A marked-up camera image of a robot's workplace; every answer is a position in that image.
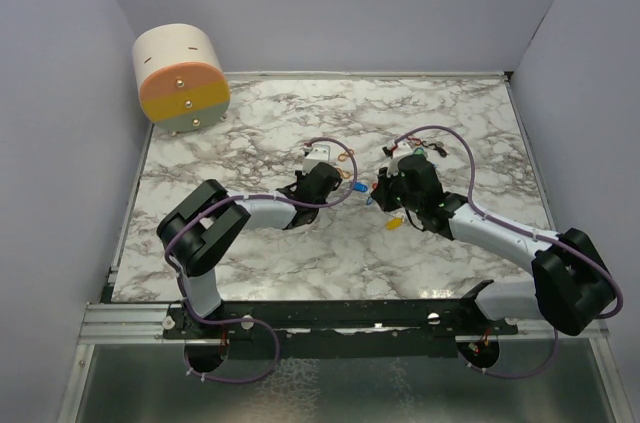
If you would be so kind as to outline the black S carabiner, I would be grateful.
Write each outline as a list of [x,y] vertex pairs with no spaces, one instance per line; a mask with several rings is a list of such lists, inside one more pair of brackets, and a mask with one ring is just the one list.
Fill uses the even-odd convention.
[[435,143],[422,142],[422,146],[424,148],[428,148],[428,149],[431,149],[431,150],[434,150],[434,151],[438,150],[438,145],[436,145]]

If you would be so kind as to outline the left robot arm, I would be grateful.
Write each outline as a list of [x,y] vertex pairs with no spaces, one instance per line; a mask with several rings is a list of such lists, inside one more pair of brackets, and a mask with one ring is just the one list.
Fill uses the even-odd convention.
[[227,191],[217,180],[201,183],[156,229],[169,264],[178,272],[181,294],[191,305],[186,325],[206,338],[220,328],[222,298],[215,266],[244,229],[290,230],[312,223],[342,178],[320,162],[298,171],[296,181],[260,198]]

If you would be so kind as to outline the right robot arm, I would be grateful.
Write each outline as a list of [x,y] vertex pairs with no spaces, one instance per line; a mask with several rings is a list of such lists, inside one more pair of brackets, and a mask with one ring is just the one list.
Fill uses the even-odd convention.
[[575,228],[554,233],[493,216],[468,197],[444,190],[422,154],[394,158],[380,168],[371,197],[384,212],[404,210],[423,232],[475,245],[529,274],[524,282],[482,284],[475,300],[459,310],[469,333],[515,318],[544,320],[577,336],[619,295],[586,233]]

